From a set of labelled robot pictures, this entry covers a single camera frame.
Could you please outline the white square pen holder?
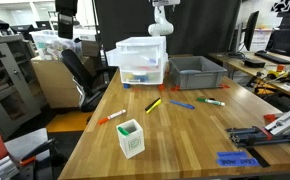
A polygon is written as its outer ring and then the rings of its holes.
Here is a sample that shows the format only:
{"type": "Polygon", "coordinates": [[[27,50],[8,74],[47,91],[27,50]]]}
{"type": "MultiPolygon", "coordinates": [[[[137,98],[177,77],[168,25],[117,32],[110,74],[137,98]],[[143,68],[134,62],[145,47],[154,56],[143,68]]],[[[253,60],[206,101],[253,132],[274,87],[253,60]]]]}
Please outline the white square pen holder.
{"type": "Polygon", "coordinates": [[[127,159],[130,159],[145,150],[143,129],[135,119],[117,125],[116,130],[119,145],[127,159]],[[117,129],[119,126],[127,130],[129,135],[122,135],[117,129]]]}

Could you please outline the green marker in holder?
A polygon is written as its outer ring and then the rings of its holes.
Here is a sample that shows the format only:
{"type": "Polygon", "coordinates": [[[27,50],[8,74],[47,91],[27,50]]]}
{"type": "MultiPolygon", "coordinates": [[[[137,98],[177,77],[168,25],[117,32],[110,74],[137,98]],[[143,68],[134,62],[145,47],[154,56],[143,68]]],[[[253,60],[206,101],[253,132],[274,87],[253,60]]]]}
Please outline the green marker in holder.
{"type": "Polygon", "coordinates": [[[119,126],[117,129],[122,135],[124,135],[124,136],[129,135],[129,132],[127,130],[125,130],[124,128],[119,126]]]}

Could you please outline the blue pen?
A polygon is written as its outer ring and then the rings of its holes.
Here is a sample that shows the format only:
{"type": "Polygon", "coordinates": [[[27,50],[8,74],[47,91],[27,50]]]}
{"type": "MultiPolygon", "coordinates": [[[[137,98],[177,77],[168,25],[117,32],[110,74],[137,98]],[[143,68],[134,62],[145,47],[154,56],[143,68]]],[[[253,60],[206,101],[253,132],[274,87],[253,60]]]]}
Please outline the blue pen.
{"type": "Polygon", "coordinates": [[[169,102],[171,102],[172,104],[176,104],[176,105],[179,105],[179,106],[182,106],[182,107],[189,108],[189,109],[195,109],[195,107],[192,106],[192,105],[190,105],[190,104],[185,104],[185,103],[177,102],[175,100],[170,100],[169,102]]]}

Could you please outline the black and yellow marker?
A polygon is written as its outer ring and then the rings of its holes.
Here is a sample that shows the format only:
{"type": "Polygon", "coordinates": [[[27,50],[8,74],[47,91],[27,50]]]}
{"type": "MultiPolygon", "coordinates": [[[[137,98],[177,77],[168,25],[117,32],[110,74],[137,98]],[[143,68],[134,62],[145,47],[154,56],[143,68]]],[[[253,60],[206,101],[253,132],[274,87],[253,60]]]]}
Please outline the black and yellow marker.
{"type": "Polygon", "coordinates": [[[146,113],[149,114],[156,106],[158,106],[161,103],[161,99],[159,99],[158,101],[156,101],[147,111],[146,113]]]}

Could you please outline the white plastic drawer unit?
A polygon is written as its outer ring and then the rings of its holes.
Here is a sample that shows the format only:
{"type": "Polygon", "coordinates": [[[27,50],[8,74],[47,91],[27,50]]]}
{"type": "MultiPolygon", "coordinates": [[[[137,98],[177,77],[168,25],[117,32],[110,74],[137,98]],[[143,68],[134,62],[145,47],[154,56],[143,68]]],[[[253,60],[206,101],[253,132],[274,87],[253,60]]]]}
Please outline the white plastic drawer unit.
{"type": "Polygon", "coordinates": [[[168,54],[165,36],[130,37],[106,52],[109,66],[118,66],[123,84],[163,83],[168,54]]]}

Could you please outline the orange and white marker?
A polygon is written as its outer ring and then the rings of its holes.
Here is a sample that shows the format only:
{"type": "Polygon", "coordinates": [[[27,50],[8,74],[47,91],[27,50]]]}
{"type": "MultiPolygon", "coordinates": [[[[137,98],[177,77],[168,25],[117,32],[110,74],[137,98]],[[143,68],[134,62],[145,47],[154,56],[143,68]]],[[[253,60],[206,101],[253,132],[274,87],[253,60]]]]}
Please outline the orange and white marker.
{"type": "Polygon", "coordinates": [[[115,118],[117,116],[120,116],[120,115],[122,115],[124,113],[126,113],[126,110],[125,109],[123,109],[121,111],[118,111],[116,113],[113,113],[113,114],[111,114],[111,115],[109,115],[109,116],[107,116],[107,117],[105,117],[103,119],[98,120],[98,124],[103,124],[103,123],[109,121],[110,119],[113,119],[113,118],[115,118]]]}

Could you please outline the black office chair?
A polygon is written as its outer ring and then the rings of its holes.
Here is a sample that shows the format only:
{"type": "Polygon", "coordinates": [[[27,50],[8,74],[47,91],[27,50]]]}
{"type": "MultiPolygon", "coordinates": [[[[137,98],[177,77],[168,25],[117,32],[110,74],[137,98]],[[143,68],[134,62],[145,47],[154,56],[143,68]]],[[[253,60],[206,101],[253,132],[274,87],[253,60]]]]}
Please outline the black office chair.
{"type": "Polygon", "coordinates": [[[96,87],[93,84],[104,73],[115,73],[115,67],[102,67],[91,75],[82,64],[77,54],[71,49],[65,49],[61,52],[61,61],[73,75],[73,82],[76,84],[80,93],[79,109],[82,112],[94,111],[105,93],[108,83],[103,83],[96,87]]]}

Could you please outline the green and white marker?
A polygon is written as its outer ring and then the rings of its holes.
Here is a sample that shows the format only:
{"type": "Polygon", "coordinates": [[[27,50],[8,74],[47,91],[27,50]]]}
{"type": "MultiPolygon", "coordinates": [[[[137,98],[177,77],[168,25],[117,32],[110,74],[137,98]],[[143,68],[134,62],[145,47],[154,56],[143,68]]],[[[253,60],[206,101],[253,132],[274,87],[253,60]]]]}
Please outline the green and white marker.
{"type": "Polygon", "coordinates": [[[204,103],[209,103],[209,104],[213,104],[213,105],[218,105],[218,106],[225,106],[224,102],[211,100],[211,99],[206,99],[206,98],[197,98],[197,101],[204,102],[204,103]]]}

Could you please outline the blue tape label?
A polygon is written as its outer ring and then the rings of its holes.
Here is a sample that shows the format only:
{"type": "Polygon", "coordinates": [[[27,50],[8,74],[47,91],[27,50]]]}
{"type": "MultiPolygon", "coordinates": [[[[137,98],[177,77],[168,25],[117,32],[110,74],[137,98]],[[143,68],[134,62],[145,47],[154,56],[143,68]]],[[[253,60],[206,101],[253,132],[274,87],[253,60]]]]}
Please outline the blue tape label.
{"type": "Polygon", "coordinates": [[[244,151],[232,151],[232,152],[218,152],[218,159],[216,162],[220,166],[258,166],[259,163],[255,158],[250,158],[244,151]]]}

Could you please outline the clear plastic storage box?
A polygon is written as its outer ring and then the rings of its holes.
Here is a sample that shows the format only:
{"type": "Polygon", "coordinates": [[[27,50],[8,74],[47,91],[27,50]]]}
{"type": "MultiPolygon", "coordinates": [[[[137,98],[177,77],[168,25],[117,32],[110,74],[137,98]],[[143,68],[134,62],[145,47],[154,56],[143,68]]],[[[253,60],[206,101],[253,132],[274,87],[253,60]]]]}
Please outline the clear plastic storage box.
{"type": "Polygon", "coordinates": [[[41,30],[30,33],[38,54],[42,60],[60,59],[61,52],[65,49],[73,50],[79,57],[82,56],[81,43],[73,39],[60,38],[57,31],[41,30]]]}

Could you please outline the black computer monitor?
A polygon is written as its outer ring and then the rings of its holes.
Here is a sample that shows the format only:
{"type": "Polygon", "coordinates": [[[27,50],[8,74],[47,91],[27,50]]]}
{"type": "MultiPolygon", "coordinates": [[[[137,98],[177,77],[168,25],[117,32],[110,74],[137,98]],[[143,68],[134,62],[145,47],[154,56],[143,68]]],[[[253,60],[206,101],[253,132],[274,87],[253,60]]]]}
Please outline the black computer monitor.
{"type": "Polygon", "coordinates": [[[250,14],[246,28],[245,28],[245,36],[244,36],[244,46],[247,51],[250,50],[252,39],[253,39],[253,34],[254,30],[256,27],[257,19],[258,19],[259,12],[255,11],[250,14]]]}

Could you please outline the grey metal cabinet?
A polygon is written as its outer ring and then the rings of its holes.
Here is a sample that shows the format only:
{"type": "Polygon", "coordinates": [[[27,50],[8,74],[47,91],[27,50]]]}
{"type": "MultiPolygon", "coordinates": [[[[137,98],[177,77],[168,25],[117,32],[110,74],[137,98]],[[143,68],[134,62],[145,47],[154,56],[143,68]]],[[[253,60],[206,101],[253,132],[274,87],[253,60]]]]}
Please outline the grey metal cabinet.
{"type": "Polygon", "coordinates": [[[0,37],[0,52],[0,134],[7,139],[41,111],[30,89],[38,82],[29,42],[22,35],[0,37]]]}

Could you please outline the black keyboard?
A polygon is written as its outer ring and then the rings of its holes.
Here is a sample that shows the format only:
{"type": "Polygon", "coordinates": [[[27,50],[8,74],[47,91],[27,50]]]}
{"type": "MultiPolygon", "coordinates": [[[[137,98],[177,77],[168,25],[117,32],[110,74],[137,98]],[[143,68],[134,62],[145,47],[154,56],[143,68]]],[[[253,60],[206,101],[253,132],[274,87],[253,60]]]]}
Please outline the black keyboard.
{"type": "Polygon", "coordinates": [[[289,64],[290,65],[290,61],[286,60],[286,59],[282,59],[279,58],[277,56],[273,56],[270,55],[268,52],[264,51],[264,50],[260,50],[254,53],[255,56],[264,58],[266,60],[269,60],[271,62],[277,63],[277,64],[289,64]]]}

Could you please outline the wooden side desk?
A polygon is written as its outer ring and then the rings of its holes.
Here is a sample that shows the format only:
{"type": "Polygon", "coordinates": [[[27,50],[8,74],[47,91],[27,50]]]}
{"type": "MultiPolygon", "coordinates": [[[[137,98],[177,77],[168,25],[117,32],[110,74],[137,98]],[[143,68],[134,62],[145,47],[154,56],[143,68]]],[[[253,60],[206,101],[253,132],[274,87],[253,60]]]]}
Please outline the wooden side desk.
{"type": "Polygon", "coordinates": [[[226,64],[230,69],[244,72],[251,77],[256,77],[261,85],[267,90],[273,87],[276,92],[284,93],[290,96],[290,88],[287,85],[279,81],[269,80],[267,78],[267,71],[271,67],[276,67],[275,63],[272,63],[266,59],[262,59],[261,57],[248,54],[249,58],[265,63],[263,68],[251,68],[245,66],[241,59],[230,57],[226,53],[210,53],[209,56],[212,59],[221,62],[222,64],[226,64]]]}

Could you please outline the aluminium extrusion rail assembly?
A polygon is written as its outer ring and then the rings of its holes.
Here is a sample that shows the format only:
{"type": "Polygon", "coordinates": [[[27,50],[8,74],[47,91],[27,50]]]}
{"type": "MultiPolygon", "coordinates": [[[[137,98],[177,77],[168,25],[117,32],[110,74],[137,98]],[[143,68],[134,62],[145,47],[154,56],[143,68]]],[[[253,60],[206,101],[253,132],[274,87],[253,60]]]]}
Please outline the aluminium extrusion rail assembly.
{"type": "Polygon", "coordinates": [[[236,147],[290,143],[290,111],[262,128],[229,128],[226,132],[236,147]]]}

